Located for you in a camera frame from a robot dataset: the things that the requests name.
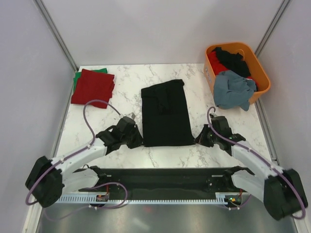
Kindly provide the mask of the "black t-shirt blue logo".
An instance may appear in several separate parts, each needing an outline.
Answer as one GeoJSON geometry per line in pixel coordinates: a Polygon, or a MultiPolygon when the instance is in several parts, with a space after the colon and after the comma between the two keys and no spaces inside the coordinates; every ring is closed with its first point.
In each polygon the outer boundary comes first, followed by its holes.
{"type": "Polygon", "coordinates": [[[142,131],[146,147],[194,144],[182,79],[141,89],[142,131]]]}

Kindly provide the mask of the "grey-blue t-shirt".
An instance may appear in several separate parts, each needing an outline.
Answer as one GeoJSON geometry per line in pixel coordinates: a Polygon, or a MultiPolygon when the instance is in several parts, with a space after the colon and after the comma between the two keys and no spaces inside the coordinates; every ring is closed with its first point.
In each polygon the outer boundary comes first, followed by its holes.
{"type": "Polygon", "coordinates": [[[216,75],[213,98],[217,107],[232,109],[240,107],[248,111],[250,98],[257,91],[254,80],[242,77],[231,70],[222,71],[216,75]]]}

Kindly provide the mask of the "orange plastic tub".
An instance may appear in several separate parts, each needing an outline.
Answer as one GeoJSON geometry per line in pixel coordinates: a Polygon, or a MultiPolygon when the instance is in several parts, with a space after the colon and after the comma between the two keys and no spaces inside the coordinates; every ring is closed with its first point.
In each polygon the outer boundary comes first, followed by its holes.
{"type": "Polygon", "coordinates": [[[206,48],[205,56],[206,61],[204,63],[204,76],[207,80],[209,88],[211,90],[212,95],[214,96],[214,83],[216,79],[216,75],[212,69],[210,61],[208,59],[208,54],[212,52],[216,47],[220,47],[225,51],[230,53],[240,53],[243,56],[243,60],[246,61],[248,68],[251,73],[251,77],[257,84],[258,91],[253,94],[253,96],[249,99],[250,104],[254,104],[259,97],[266,93],[270,87],[271,82],[269,77],[267,76],[266,72],[264,71],[263,67],[261,66],[259,60],[257,59],[256,55],[254,54],[253,50],[243,42],[229,42],[229,43],[221,43],[221,44],[214,44],[206,48]]]}

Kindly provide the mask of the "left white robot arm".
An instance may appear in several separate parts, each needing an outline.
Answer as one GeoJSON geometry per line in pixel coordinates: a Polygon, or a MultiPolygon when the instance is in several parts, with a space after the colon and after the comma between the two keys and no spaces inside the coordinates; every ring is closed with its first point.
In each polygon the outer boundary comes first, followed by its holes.
{"type": "Polygon", "coordinates": [[[37,159],[25,183],[36,202],[46,208],[63,194],[84,188],[105,189],[107,180],[97,174],[95,168],[80,168],[122,145],[130,149],[140,147],[143,139],[134,119],[134,114],[121,117],[116,125],[99,132],[90,142],[63,156],[37,159]]]}

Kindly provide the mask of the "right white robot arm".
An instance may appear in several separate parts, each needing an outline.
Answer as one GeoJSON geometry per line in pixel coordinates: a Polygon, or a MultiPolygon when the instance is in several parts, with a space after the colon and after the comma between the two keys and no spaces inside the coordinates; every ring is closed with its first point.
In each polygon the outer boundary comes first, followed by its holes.
{"type": "Polygon", "coordinates": [[[239,188],[248,192],[264,204],[275,220],[297,212],[302,213],[301,218],[306,216],[308,200],[297,171],[262,157],[242,135],[232,132],[224,116],[208,114],[207,121],[195,142],[209,148],[218,145],[246,167],[233,167],[227,172],[222,180],[226,190],[239,188]]]}

